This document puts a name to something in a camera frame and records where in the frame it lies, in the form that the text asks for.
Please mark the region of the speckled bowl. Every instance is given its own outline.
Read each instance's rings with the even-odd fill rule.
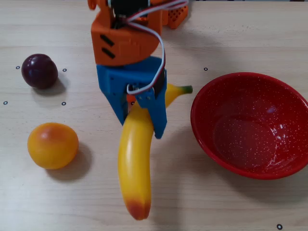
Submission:
[[[203,150],[226,169],[278,179],[308,163],[307,105],[295,89],[275,78],[234,73],[199,91],[191,123]]]

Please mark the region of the wooden table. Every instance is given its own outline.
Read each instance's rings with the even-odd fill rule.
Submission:
[[[86,0],[0,0],[0,231],[307,230],[308,169],[275,181],[226,171],[197,144],[190,109],[208,81],[238,71],[279,78],[308,98],[308,4],[196,2],[183,25],[164,29],[168,80],[194,93],[170,106],[165,134],[152,144],[153,205],[139,222],[118,185],[121,125],[98,87],[95,14]],[[60,73],[47,93],[15,69],[38,52]],[[26,148],[30,131],[51,121],[71,126],[81,143],[58,171],[36,166]]]

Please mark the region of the banana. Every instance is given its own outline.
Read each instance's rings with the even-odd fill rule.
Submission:
[[[166,107],[178,96],[192,93],[191,86],[167,85]],[[149,216],[151,207],[150,147],[153,124],[147,109],[137,102],[123,125],[118,155],[118,174],[124,203],[136,220]]]

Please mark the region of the orange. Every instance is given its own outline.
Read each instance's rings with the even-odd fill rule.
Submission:
[[[77,154],[78,145],[74,130],[58,123],[41,124],[28,138],[31,158],[45,169],[59,169],[69,164]]]

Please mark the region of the plum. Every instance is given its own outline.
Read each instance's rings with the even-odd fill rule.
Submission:
[[[21,73],[26,83],[37,89],[51,87],[58,79],[58,69],[45,54],[32,54],[25,59]]]

